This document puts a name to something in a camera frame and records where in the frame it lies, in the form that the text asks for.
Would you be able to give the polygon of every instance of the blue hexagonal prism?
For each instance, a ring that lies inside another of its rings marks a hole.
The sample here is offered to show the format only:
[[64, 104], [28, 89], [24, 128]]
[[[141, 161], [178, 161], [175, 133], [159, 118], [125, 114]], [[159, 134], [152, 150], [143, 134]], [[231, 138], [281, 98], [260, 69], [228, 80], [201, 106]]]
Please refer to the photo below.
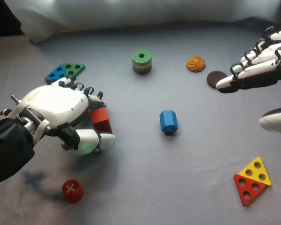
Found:
[[163, 110], [159, 118], [161, 130], [166, 135], [172, 135], [178, 130], [177, 117], [173, 110]]

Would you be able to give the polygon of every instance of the dark brown cookie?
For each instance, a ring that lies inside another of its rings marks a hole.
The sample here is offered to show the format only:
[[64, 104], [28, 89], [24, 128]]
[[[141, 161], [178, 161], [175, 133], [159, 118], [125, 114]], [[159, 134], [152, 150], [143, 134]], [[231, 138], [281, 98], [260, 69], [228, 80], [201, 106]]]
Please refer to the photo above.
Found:
[[216, 84], [221, 80], [226, 78], [227, 75], [222, 71], [212, 71], [207, 76], [207, 83], [210, 87], [216, 89]]

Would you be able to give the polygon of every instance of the dark background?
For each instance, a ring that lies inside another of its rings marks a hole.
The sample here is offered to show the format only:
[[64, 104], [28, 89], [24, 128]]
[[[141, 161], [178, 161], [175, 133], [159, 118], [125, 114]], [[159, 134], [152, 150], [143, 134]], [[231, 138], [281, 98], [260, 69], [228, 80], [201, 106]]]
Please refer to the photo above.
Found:
[[21, 24], [9, 10], [4, 0], [0, 0], [0, 36], [23, 34]]

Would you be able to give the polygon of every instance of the stacked rings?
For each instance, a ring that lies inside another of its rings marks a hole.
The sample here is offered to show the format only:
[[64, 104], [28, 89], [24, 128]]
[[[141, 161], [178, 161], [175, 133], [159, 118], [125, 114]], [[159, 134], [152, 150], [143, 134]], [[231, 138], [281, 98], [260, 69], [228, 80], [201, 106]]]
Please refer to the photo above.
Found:
[[138, 49], [132, 54], [132, 69], [138, 74], [146, 74], [152, 69], [152, 54], [148, 49]]

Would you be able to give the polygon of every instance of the orange cookie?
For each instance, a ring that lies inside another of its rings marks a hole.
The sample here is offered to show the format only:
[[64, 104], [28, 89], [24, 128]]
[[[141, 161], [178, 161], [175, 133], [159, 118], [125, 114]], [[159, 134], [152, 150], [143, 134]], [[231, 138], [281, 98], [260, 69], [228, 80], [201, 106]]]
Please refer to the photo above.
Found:
[[192, 72], [201, 72], [205, 68], [205, 61], [200, 56], [191, 57], [186, 67]]

